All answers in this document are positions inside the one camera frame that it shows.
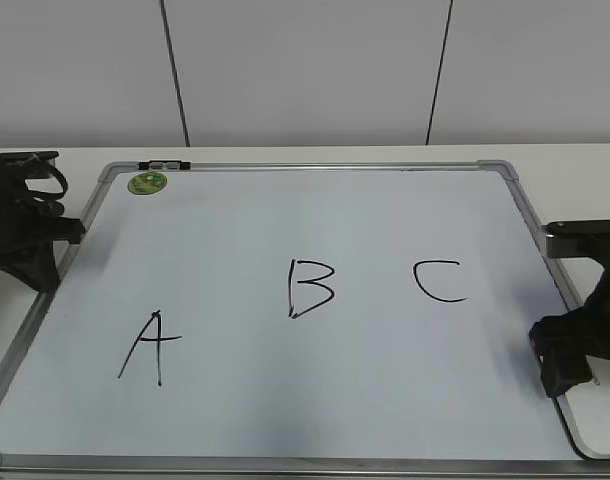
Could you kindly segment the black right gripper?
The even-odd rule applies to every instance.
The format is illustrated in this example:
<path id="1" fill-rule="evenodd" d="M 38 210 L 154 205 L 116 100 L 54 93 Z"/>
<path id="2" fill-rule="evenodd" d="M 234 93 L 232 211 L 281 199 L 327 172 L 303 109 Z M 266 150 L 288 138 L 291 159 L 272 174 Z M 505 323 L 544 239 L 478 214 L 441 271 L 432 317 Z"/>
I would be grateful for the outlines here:
<path id="1" fill-rule="evenodd" d="M 549 398 L 593 379 L 586 355 L 610 360 L 610 254 L 594 259 L 603 273 L 584 304 L 543 317 L 529 332 L 542 358 L 540 380 Z"/>

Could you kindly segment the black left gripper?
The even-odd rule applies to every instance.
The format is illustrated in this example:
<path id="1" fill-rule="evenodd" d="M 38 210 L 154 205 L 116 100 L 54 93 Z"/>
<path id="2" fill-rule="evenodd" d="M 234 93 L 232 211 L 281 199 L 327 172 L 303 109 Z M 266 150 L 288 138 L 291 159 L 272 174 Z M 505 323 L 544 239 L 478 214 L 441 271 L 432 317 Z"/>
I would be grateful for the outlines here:
<path id="1" fill-rule="evenodd" d="M 38 179 L 26 178 L 0 157 L 0 271 L 37 292 L 52 292 L 60 284 L 53 242 L 78 245 L 84 225 L 53 217 L 53 194 L 31 188 L 30 180 Z"/>

